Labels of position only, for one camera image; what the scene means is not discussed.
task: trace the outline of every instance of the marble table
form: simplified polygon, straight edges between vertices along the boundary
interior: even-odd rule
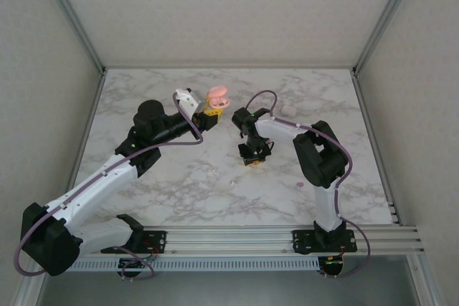
[[[176,112],[172,94],[190,87],[206,93],[229,88],[230,108],[204,132],[199,146],[165,147],[161,159],[138,181],[114,195],[88,223],[127,213],[143,225],[292,225],[312,224],[316,205],[312,186],[301,173],[293,147],[276,145],[273,155],[245,167],[232,113],[257,91],[271,89],[284,105],[297,109],[294,120],[325,120],[354,159],[354,171],[341,187],[341,213],[359,224],[391,224],[354,87],[347,70],[109,70],[91,127],[77,182],[113,154],[133,125],[137,107],[148,99]],[[251,109],[270,107],[269,95]],[[191,134],[177,140],[193,140]],[[297,182],[304,182],[298,187]]]

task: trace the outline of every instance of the white marble surface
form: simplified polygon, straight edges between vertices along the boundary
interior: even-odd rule
[[[357,98],[347,70],[110,70],[90,131],[77,182],[87,177],[126,138],[137,107],[157,99],[176,112],[172,93],[190,87],[205,93],[226,85],[232,102],[199,146],[165,147],[161,159],[137,182],[102,205],[89,222],[127,213],[144,225],[312,224],[313,188],[293,147],[276,145],[273,155],[245,167],[232,113],[259,90],[278,93],[275,114],[294,105],[296,122],[325,120],[354,159],[341,187],[341,213],[360,224],[390,224],[391,216]],[[251,109],[270,107],[269,95]],[[190,134],[177,140],[192,140]],[[297,182],[304,186],[297,187]]]

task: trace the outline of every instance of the white wall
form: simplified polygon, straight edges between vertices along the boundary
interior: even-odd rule
[[[346,66],[387,0],[70,0],[105,66]]]
[[[63,192],[98,74],[55,0],[0,0],[0,302],[22,212]]]
[[[459,305],[459,1],[403,0],[361,86],[396,201]]]

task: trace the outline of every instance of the black bracket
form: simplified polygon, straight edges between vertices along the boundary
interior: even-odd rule
[[[143,231],[140,244],[134,248],[127,248],[134,254],[163,254],[166,248],[166,231]],[[112,247],[100,250],[103,254],[119,254],[120,251]]]
[[[314,229],[297,229],[292,235],[296,254],[357,252],[354,231],[346,229],[344,222],[331,232],[324,231],[314,222]]]

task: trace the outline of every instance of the pink object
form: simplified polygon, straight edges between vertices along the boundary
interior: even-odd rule
[[[226,86],[216,86],[209,90],[207,97],[209,97],[209,106],[212,109],[225,109],[230,106],[230,100],[223,97],[228,92]]]

